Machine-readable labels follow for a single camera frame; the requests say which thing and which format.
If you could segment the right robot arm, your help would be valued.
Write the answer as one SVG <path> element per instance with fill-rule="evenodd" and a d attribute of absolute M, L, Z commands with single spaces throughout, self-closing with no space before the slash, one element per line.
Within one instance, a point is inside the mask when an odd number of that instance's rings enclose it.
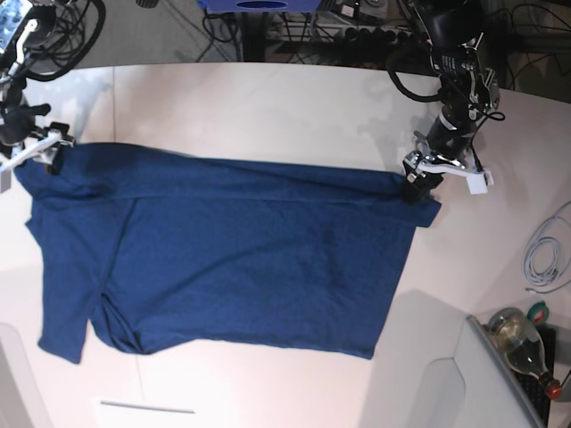
<path fill-rule="evenodd" d="M 53 122 L 36 123 L 51 111 L 47 103 L 29 105 L 24 95 L 26 67 L 33 47 L 52 35 L 56 23 L 56 1 L 3 1 L 1 3 L 1 174 L 33 160 L 48 172 L 59 171 L 63 146 L 73 146 L 70 127 Z"/>

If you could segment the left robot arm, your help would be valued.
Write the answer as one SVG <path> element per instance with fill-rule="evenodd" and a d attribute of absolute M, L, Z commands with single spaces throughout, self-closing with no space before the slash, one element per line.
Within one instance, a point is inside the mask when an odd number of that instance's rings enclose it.
<path fill-rule="evenodd" d="M 497 73 L 487 53 L 482 5 L 478 1 L 400 1 L 413 41 L 390 54 L 385 69 L 396 89 L 418 103 L 440 103 L 442 109 L 427 135 L 414 134 L 414 148 L 403 159 L 401 197 L 408 203 L 427 198 L 447 174 L 463 177 L 472 194 L 483 194 L 492 182 L 476 153 L 474 140 L 488 120 L 503 121 L 498 110 Z M 419 95 L 401 82 L 400 59 L 420 51 L 441 86 Z"/>

